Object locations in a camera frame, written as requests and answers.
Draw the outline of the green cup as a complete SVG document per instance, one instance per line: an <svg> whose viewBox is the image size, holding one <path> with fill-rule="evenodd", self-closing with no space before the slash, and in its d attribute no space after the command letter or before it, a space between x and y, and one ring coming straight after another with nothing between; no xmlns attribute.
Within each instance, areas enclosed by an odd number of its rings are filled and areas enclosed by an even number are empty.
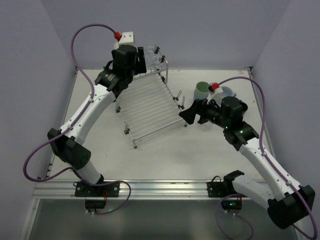
<svg viewBox="0 0 320 240"><path fill-rule="evenodd" d="M204 100L209 96L209 84L205 81L200 81L196 84L193 99Z"/></svg>

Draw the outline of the white ceramic mug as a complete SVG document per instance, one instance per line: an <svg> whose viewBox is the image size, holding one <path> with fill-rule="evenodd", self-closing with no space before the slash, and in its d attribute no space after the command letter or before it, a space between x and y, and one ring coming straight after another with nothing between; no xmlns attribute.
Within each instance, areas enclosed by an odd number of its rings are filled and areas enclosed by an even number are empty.
<svg viewBox="0 0 320 240"><path fill-rule="evenodd" d="M221 94L221 98L225 98L225 97L236 97L237 93L235 91L233 91L230 87L228 86L222 86L222 94Z"/></svg>

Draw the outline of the large glass mug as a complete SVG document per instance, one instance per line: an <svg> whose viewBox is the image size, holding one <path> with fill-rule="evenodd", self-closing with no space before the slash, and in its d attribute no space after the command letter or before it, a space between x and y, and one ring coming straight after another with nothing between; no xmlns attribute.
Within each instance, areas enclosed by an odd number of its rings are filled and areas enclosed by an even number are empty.
<svg viewBox="0 0 320 240"><path fill-rule="evenodd" d="M113 49L116 50L116 49L118 49L119 47L120 47L120 44L119 44L118 41L116 41L116 42L114 43Z"/></svg>

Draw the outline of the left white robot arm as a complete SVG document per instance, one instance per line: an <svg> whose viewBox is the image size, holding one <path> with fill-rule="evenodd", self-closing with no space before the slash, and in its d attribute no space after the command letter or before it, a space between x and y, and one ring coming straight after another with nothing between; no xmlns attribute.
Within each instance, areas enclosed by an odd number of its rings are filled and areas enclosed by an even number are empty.
<svg viewBox="0 0 320 240"><path fill-rule="evenodd" d="M93 89L73 116L47 136L55 156L68 164L84 181L94 185L103 176L90 161L91 152L83 144L103 111L128 88L134 76L147 71L143 47L121 45L112 50L112 60L97 75Z"/></svg>

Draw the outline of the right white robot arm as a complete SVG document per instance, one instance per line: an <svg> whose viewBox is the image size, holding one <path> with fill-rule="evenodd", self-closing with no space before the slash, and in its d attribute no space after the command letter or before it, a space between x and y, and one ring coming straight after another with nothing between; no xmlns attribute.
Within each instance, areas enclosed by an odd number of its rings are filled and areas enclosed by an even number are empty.
<svg viewBox="0 0 320 240"><path fill-rule="evenodd" d="M309 215L316 193L310 185L301 185L277 162L260 142L254 128L243 120L245 111L241 100L227 96L220 105L214 100L196 99L179 116L189 125L199 116L198 124L211 122L223 129L225 140L250 161L267 186L250 180L239 171L226 175L224 180L236 193L265 208L272 222L284 230Z"/></svg>

